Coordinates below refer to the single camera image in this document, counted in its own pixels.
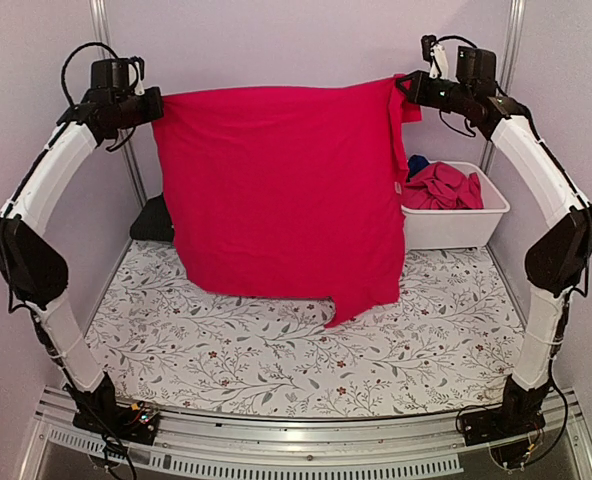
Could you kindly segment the magenta t-shirt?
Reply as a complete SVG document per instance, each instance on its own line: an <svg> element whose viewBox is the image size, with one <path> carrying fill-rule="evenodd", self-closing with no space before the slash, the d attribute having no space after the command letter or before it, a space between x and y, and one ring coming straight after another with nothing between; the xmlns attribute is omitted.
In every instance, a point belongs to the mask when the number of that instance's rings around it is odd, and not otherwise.
<svg viewBox="0 0 592 480"><path fill-rule="evenodd" d="M339 325L399 297L402 127L394 78L167 95L153 125L174 245L205 291L329 299Z"/></svg>

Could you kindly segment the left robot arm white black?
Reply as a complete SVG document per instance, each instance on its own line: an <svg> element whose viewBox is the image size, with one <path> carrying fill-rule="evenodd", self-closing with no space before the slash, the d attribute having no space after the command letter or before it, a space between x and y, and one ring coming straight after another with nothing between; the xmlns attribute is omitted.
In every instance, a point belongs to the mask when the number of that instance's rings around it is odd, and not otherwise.
<svg viewBox="0 0 592 480"><path fill-rule="evenodd" d="M76 406L74 426L117 446L151 446L160 421L156 408L118 402L115 385L73 312L66 258L46 237L55 207L82 164L99 147L120 149L126 141L122 132L133 134L163 116L160 89L143 85L144 60L121 57L105 43L97 46L109 56L91 64L90 86L81 100L73 99L67 73L60 73L67 108L0 209L0 273L9 312L29 312L39 342L64 375Z"/></svg>

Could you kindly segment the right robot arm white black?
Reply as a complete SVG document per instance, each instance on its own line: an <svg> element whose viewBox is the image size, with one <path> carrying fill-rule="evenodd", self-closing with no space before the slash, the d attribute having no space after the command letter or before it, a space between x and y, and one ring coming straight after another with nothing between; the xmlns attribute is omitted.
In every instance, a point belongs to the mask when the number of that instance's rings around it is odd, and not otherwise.
<svg viewBox="0 0 592 480"><path fill-rule="evenodd" d="M592 254L592 203L539 136L529 108L506 95L496 80L496 55L463 39L455 80L449 80L443 39L421 39L427 71L396 82L406 99L440 113L464 117L515 167L547 223L546 233L525 255L530 307L524 340L502 403L469 411L456 422L467 445L541 429L543 400L557 386L553 363L562 346L573 293L586 295Z"/></svg>

